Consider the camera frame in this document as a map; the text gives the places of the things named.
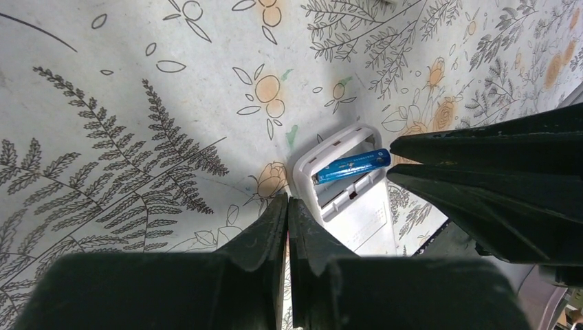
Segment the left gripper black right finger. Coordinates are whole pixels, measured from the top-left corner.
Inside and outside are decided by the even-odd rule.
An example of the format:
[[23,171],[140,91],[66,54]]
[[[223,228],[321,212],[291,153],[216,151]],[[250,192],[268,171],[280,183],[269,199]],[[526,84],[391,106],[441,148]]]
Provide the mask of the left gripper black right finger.
[[303,329],[528,329],[506,277],[478,258],[358,256],[291,198],[293,324]]

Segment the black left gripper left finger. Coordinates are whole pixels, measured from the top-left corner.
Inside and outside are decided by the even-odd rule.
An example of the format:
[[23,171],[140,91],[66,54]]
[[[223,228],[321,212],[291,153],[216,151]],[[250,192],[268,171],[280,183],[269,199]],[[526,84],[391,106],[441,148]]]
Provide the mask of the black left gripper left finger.
[[279,329],[289,198],[214,252],[70,254],[15,329]]

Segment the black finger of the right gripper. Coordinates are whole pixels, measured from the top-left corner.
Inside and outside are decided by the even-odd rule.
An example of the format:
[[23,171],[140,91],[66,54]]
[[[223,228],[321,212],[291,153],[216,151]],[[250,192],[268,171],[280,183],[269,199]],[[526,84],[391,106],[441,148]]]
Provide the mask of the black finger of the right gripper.
[[390,182],[430,202],[509,263],[582,264],[582,177],[399,164]]
[[402,136],[390,151],[422,164],[580,165],[582,105],[489,126]]

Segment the blue AAA battery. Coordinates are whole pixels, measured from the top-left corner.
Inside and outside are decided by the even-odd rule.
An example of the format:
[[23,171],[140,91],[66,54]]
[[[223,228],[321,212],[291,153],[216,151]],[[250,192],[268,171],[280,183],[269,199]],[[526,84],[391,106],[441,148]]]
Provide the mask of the blue AAA battery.
[[347,177],[353,177],[387,167],[391,164],[391,156],[387,149],[381,148],[366,153],[360,153],[337,159],[318,171],[313,177],[315,185],[335,182]]

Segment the floral patterned table mat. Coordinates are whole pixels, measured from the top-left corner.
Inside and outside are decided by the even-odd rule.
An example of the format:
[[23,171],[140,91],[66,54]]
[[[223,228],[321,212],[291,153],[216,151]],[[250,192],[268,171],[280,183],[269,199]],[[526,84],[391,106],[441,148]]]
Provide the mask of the floral patterned table mat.
[[339,130],[557,108],[581,1],[2,1],[1,328],[79,252],[206,252]]

